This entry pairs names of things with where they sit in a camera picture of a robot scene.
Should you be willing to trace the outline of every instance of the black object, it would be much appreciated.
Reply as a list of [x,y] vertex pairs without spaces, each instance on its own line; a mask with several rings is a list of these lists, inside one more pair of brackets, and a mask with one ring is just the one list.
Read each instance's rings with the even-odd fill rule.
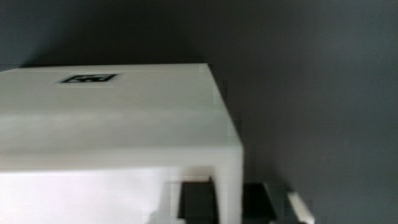
[[[301,224],[285,185],[244,184],[242,224]],[[219,224],[218,195],[214,181],[184,182],[180,214],[187,224]]]
[[276,211],[262,183],[244,185],[244,224],[269,224],[276,220]]
[[184,182],[180,214],[187,224],[219,224],[214,181]]
[[61,83],[91,83],[91,82],[109,82],[118,74],[86,74],[75,75]]

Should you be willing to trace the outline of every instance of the white box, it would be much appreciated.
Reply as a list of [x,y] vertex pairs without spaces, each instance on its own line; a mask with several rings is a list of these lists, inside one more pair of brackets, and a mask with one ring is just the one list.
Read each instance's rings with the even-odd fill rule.
[[[109,82],[61,83],[118,74]],[[0,223],[170,224],[184,180],[242,220],[242,143],[207,64],[0,72]]]

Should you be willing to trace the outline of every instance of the white surface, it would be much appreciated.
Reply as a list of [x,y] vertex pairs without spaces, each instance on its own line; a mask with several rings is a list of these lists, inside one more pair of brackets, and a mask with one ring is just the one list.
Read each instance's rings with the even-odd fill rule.
[[0,223],[150,223],[166,172],[152,168],[3,174]]
[[306,224],[315,224],[315,216],[308,209],[306,203],[303,201],[303,197],[298,192],[289,193],[290,203],[294,206],[296,214],[299,221]]
[[[58,83],[74,74],[93,73],[122,75],[109,83]],[[196,166],[212,167],[209,175],[218,184],[221,223],[241,224],[244,152],[207,64],[49,67],[3,72],[0,142],[0,181],[19,183],[27,177],[22,172],[31,172],[33,175],[38,172],[40,176],[33,177],[38,189],[45,189],[43,180],[54,180],[58,185],[88,170],[107,173],[113,169],[161,166],[186,167],[184,170]],[[150,177],[152,181],[161,181],[157,175]],[[17,178],[17,182],[10,182],[8,178]],[[81,178],[74,185],[86,186],[84,189],[90,190],[99,183],[97,175],[93,178]],[[19,203],[24,202],[13,189],[19,192],[20,188],[10,188],[8,200],[13,197],[19,200],[15,207],[8,209],[15,209],[20,214],[26,211],[20,210],[19,206],[24,204]],[[74,190],[74,187],[65,185],[63,190],[68,189]],[[93,201],[84,206],[91,217],[95,204]],[[47,212],[47,208],[45,201],[43,208],[42,203],[36,203],[38,214]],[[106,210],[109,218],[102,219],[102,224],[125,224],[118,206],[109,206]],[[31,215],[33,219],[26,216],[19,224],[54,223],[35,221],[36,215]],[[58,218],[68,220],[68,217],[67,212]],[[161,221],[132,223],[164,224]]]

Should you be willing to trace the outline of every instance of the dark gray wall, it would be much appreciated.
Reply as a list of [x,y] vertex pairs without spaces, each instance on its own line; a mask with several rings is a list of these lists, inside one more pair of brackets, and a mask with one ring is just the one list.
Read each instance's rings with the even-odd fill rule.
[[398,220],[394,0],[0,1],[0,64],[209,62],[246,180],[287,181],[319,224]]

